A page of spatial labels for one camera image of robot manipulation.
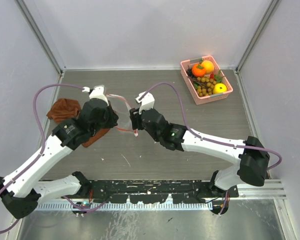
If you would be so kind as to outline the clear orange-zip bag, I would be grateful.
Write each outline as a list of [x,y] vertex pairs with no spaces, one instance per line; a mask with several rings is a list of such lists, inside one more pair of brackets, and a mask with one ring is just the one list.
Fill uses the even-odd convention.
[[130,119],[130,103],[123,97],[117,94],[106,94],[108,101],[111,103],[112,109],[118,116],[116,129],[121,133],[130,133],[138,137],[138,131],[133,130]]

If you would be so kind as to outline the orange persimmon toy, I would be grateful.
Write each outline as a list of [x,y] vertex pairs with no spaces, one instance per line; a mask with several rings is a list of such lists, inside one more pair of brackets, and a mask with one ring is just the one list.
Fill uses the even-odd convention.
[[196,63],[192,66],[191,72],[194,77],[198,78],[206,74],[206,69],[200,63]]

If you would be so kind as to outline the yellow lemon toy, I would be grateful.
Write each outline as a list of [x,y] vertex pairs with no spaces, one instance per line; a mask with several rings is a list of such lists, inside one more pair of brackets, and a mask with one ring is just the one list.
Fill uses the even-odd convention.
[[213,88],[213,90],[212,90],[212,93],[214,94],[214,95],[216,95],[216,94],[222,94],[222,93],[224,93],[224,92],[226,92],[228,89],[227,89],[227,86],[225,85],[225,84],[223,84],[223,83],[217,83],[215,86],[214,86],[214,88]]

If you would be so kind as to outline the orange peach toy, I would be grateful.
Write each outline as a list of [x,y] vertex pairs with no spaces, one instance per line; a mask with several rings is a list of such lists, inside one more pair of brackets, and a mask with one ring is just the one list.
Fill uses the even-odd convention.
[[215,66],[210,60],[203,60],[200,65],[205,69],[206,74],[211,74],[215,70]]

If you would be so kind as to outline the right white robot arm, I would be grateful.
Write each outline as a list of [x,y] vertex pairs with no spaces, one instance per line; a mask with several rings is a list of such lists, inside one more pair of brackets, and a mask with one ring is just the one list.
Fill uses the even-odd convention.
[[207,188],[215,197],[224,196],[238,184],[262,187],[265,183],[270,156],[256,137],[235,140],[204,134],[169,123],[153,108],[142,111],[133,108],[129,117],[134,130],[146,131],[167,150],[201,153],[231,163],[230,167],[212,174]]

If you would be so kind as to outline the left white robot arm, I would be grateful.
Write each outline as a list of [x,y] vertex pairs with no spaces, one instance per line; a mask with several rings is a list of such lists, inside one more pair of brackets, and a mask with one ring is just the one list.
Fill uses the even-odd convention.
[[78,117],[58,124],[43,148],[13,173],[0,177],[0,198],[9,213],[22,219],[41,203],[64,196],[87,197],[92,184],[79,171],[59,180],[41,182],[40,179],[100,130],[117,126],[118,119],[110,102],[93,98],[84,103]]

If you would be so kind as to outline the brown cloth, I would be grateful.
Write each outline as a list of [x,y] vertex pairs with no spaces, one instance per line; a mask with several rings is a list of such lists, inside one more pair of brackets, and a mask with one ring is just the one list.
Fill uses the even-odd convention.
[[[82,110],[81,105],[77,100],[68,98],[59,98],[50,108],[46,114],[47,118],[60,124],[62,121],[69,118],[76,118]],[[84,148],[88,148],[94,142],[102,138],[110,131],[109,128],[99,130],[94,136],[90,137],[88,141],[82,143]]]

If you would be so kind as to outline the dark grape bunch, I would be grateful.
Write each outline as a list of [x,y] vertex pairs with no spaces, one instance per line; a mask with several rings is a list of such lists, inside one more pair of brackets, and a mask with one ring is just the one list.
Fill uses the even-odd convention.
[[192,72],[192,69],[191,69],[191,68],[188,68],[188,69],[186,70],[186,74],[187,74],[187,76],[188,76],[188,77],[190,77],[190,78],[194,77],[194,75],[193,75],[193,72]]

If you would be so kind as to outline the brown longan bunch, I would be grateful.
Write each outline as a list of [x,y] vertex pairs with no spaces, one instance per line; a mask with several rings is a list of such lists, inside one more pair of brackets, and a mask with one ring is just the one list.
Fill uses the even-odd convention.
[[211,79],[210,76],[197,77],[193,82],[193,86],[199,97],[211,96],[216,84],[216,81]]

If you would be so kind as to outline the pink plastic basket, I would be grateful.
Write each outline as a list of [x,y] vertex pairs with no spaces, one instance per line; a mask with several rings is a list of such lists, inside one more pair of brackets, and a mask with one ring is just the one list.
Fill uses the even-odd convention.
[[181,75],[196,105],[227,98],[233,87],[211,55],[180,62]]

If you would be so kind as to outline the red cherry with leaves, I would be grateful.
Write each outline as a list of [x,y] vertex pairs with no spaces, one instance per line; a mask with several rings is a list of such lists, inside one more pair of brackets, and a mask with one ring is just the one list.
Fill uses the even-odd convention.
[[221,83],[223,81],[224,77],[225,76],[221,69],[217,72],[217,74],[215,74],[215,73],[210,74],[210,78],[213,79],[214,81],[216,81],[217,84]]

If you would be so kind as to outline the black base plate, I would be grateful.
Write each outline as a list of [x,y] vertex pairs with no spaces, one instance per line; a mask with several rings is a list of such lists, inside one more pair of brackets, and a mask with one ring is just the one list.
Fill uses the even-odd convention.
[[95,203],[104,201],[114,204],[165,203],[168,197],[173,204],[207,203],[216,193],[203,180],[92,180],[89,189],[80,194]]

